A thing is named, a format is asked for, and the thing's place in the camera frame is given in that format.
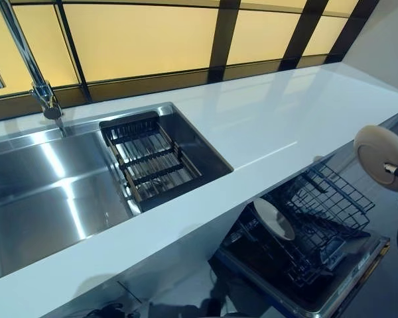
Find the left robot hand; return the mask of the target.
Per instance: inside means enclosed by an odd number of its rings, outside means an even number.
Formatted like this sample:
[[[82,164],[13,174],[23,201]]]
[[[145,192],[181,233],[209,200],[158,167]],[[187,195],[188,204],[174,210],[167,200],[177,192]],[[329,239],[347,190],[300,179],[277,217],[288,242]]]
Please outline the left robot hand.
[[[84,318],[128,318],[133,317],[132,313],[126,313],[122,303],[110,303],[101,309],[93,309]]]

